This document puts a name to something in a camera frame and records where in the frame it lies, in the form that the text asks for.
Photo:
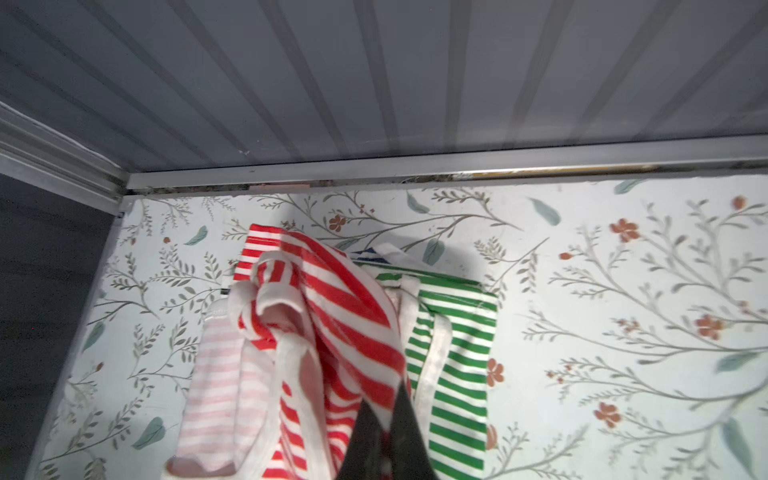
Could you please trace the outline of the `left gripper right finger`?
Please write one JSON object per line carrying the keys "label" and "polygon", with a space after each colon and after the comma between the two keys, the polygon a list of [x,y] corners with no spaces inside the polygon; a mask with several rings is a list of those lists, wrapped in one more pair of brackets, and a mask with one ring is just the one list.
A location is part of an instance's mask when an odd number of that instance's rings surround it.
{"label": "left gripper right finger", "polygon": [[394,480],[437,479],[404,383],[399,387],[390,424],[390,459]]}

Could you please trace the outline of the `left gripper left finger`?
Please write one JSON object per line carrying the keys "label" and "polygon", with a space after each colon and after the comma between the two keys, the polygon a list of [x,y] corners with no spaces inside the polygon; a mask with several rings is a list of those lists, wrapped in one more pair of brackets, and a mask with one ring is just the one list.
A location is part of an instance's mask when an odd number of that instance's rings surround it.
{"label": "left gripper left finger", "polygon": [[379,480],[382,474],[382,428],[366,401],[360,405],[337,480]]}

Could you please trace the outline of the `red white striped tank top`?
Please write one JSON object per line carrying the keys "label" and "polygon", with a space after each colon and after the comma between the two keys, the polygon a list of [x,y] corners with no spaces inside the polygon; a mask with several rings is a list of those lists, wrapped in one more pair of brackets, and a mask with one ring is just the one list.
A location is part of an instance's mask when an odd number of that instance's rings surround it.
{"label": "red white striped tank top", "polygon": [[395,307],[344,253],[252,225],[204,327],[166,479],[333,479],[408,384]]}

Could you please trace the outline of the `green white striped tank top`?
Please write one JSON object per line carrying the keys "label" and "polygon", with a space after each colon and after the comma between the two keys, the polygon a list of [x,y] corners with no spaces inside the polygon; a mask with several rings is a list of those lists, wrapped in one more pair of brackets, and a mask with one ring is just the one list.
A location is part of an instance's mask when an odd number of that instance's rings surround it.
{"label": "green white striped tank top", "polygon": [[395,302],[414,413],[437,476],[481,478],[496,296],[460,277],[385,260],[357,263]]}

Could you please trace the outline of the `navy white striped tank top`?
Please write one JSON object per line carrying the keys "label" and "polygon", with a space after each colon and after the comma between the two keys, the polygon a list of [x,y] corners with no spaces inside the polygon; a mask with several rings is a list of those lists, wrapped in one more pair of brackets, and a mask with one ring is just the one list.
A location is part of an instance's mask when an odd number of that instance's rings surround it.
{"label": "navy white striped tank top", "polygon": [[355,252],[354,260],[368,262],[368,263],[379,263],[379,264],[385,264],[385,265],[389,264],[389,261],[373,248]]}

